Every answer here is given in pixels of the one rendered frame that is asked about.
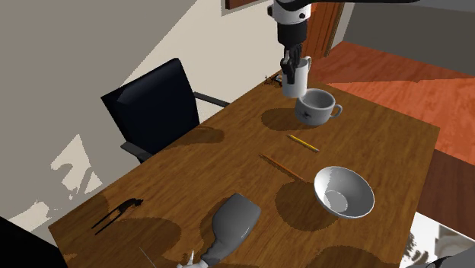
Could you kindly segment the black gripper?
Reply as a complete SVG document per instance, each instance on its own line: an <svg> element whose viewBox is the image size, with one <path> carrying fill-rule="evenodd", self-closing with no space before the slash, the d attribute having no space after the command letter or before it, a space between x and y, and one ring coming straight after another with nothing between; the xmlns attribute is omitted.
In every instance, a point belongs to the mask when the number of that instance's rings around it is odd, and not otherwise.
<svg viewBox="0 0 475 268"><path fill-rule="evenodd" d="M295 70L300 64L302 43L307 39L308 23L277 24L277 40L284 47L284 55L280 60L282 74L287 84L295 83Z"/></svg>

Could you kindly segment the tall white mug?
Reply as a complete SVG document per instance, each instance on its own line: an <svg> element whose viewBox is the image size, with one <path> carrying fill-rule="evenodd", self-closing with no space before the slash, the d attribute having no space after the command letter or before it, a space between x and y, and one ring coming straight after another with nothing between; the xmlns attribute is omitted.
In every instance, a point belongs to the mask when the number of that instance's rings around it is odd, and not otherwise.
<svg viewBox="0 0 475 268"><path fill-rule="evenodd" d="M297 98L306 94L310 68L311 57L306 56L300 59L299 65L295 69L295 80L293 84L289 82L286 74L282 74L282 93L286 97Z"/></svg>

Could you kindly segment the small dark brown object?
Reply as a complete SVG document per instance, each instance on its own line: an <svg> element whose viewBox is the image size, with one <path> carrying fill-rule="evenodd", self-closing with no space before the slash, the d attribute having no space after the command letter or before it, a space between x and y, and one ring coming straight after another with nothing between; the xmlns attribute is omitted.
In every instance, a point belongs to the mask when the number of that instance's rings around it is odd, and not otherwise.
<svg viewBox="0 0 475 268"><path fill-rule="evenodd" d="M274 75L271 75L269 77L265 77L264 84L265 85L274 85L276 87L282 87L282 74L280 72L277 72Z"/></svg>

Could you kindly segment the brown wooden door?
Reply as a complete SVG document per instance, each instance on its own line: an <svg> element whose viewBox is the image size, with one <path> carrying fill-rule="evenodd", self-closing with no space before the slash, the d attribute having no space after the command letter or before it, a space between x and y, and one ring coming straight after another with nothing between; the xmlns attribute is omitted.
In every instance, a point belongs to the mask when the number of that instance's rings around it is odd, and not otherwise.
<svg viewBox="0 0 475 268"><path fill-rule="evenodd" d="M312 4L307 39L302 45L302 56L310 56L312 59L329 56L343 7L343 3L337 2Z"/></svg>

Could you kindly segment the yellow pencil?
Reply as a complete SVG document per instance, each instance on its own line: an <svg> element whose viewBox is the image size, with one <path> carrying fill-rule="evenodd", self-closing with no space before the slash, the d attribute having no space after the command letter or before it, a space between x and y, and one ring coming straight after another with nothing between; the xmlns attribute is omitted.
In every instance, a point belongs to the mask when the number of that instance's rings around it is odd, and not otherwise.
<svg viewBox="0 0 475 268"><path fill-rule="evenodd" d="M288 134L287 136L288 136L290 139L292 139L293 141L295 141L295 142L297 142L297 143L303 145L305 148L308 148L308 149L312 150L313 152L319 152L319 151L320 151L319 149L315 148L314 146L312 146L312 145L310 145L310 144L308 144L308 143L302 141L301 139L299 139L299 138L297 138L297 137L295 137L295 136L293 136L293 135Z"/></svg>

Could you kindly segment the brown pencil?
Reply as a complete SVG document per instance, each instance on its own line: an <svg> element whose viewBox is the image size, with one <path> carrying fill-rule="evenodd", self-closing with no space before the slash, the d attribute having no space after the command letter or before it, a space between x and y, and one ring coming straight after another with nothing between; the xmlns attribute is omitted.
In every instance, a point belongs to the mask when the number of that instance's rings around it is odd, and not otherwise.
<svg viewBox="0 0 475 268"><path fill-rule="evenodd" d="M260 153L260 156L265 158L266 160L270 161L272 164L274 164L276 167L282 169L284 172L286 172L289 176L292 176L293 178L295 178L296 180L300 180L300 181L304 181L304 179L302 177L300 177L299 175L297 175L295 172L289 170L288 168L286 168L285 166L283 166L282 164L280 164L279 162L273 160L272 158L270 158L269 156L265 155L265 154L262 154Z"/></svg>

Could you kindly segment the wooden table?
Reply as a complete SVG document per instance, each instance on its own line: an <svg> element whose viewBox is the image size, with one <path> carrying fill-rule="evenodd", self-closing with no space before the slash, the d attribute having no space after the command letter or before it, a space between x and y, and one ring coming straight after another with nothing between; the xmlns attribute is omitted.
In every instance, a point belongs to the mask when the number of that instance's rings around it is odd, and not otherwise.
<svg viewBox="0 0 475 268"><path fill-rule="evenodd" d="M438 128L336 88L342 114L310 127L294 101L261 84L50 226L69 268L175 268L213 242L212 216L232 194L261 208L244 243L216 268L398 268ZM319 149L305 148L293 135ZM296 180L265 154L302 177ZM329 213L314 177L329 166L360 174L375 206ZM122 202L143 199L95 235Z"/></svg>

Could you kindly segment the white bowl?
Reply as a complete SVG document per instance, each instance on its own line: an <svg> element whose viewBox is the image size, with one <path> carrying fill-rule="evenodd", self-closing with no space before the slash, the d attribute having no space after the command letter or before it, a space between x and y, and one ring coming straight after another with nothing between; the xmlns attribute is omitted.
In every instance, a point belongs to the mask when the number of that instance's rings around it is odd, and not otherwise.
<svg viewBox="0 0 475 268"><path fill-rule="evenodd" d="M344 219L360 219L375 206L375 195L368 182L345 167L329 166L314 178L317 201L329 213Z"/></svg>

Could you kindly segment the black office chair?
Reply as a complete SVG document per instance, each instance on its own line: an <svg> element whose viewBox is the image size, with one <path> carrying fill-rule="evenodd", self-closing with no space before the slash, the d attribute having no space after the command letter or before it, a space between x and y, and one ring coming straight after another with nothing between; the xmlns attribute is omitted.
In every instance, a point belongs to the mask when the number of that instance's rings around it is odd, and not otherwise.
<svg viewBox="0 0 475 268"><path fill-rule="evenodd" d="M148 160L199 125L197 100L229 105L199 92L173 58L101 97L126 140L121 148L139 162Z"/></svg>

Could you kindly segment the grey bottle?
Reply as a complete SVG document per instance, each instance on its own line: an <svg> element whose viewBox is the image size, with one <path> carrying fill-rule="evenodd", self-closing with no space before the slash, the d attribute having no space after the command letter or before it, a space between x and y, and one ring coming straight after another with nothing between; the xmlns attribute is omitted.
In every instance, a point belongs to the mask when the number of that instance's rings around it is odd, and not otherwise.
<svg viewBox="0 0 475 268"><path fill-rule="evenodd" d="M233 253L248 237L260 217L261 208L240 193L234 193L212 217L215 240L201 255L208 266L214 266Z"/></svg>

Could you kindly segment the white spiky object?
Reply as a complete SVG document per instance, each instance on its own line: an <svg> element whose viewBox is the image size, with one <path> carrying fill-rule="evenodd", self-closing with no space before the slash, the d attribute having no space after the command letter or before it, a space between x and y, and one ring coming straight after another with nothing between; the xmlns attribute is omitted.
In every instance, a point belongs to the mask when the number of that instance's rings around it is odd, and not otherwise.
<svg viewBox="0 0 475 268"><path fill-rule="evenodd" d="M179 263L177 264L176 268L209 268L209 265L204 260L194 262L194 251L192 251L187 263L184 265Z"/></svg>

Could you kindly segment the black tongs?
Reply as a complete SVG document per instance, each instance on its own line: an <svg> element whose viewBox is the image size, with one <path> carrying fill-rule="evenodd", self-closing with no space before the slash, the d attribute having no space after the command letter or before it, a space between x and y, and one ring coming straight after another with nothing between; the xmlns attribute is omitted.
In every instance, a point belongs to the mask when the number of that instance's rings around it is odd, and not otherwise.
<svg viewBox="0 0 475 268"><path fill-rule="evenodd" d="M109 225L111 225L113 222L115 222L128 208L130 207L137 207L137 206L140 206L141 204L143 203L143 199L137 199L137 198L131 198L131 199L128 199L124 202L122 202L121 204L119 204L116 208L114 208L112 211L110 211L109 213L107 213L102 219L100 219L98 222L96 222L92 227L91 229L94 229L96 228L100 223L102 223L104 220L108 219L112 214L114 214L115 212L118 212L118 214L113 218L111 219L107 224L105 224L101 229L99 229L98 231L95 232L95 235L99 234L100 232L102 232L106 227L108 227Z"/></svg>

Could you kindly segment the brown wall picture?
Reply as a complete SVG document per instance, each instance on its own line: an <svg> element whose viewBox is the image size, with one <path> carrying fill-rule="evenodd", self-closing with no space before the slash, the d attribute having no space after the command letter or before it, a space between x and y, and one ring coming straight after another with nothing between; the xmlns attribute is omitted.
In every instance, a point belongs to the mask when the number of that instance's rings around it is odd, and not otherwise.
<svg viewBox="0 0 475 268"><path fill-rule="evenodd" d="M270 1L271 0L221 0L221 15L225 16Z"/></svg>

